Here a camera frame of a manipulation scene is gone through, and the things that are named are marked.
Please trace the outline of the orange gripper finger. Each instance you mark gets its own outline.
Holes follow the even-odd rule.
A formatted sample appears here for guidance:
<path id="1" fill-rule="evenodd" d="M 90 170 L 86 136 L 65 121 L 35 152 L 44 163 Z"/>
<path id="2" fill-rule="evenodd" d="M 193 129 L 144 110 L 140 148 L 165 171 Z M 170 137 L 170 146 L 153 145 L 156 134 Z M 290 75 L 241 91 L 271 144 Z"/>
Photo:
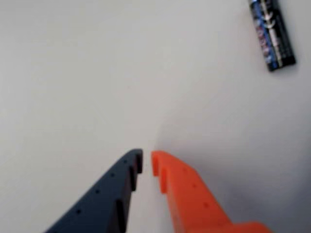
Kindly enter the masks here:
<path id="1" fill-rule="evenodd" d="M 227 216 L 199 173 L 177 157 L 151 153 L 153 174 L 167 196 L 176 233 L 269 233 L 259 222 L 234 223 Z"/>

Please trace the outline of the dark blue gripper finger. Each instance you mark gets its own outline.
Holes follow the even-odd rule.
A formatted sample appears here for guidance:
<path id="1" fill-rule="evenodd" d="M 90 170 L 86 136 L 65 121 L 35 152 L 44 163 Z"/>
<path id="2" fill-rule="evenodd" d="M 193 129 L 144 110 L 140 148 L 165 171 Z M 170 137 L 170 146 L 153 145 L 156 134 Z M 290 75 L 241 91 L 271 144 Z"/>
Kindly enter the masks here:
<path id="1" fill-rule="evenodd" d="M 47 232 L 126 232 L 131 194 L 142 170 L 143 151 L 128 151 Z"/>

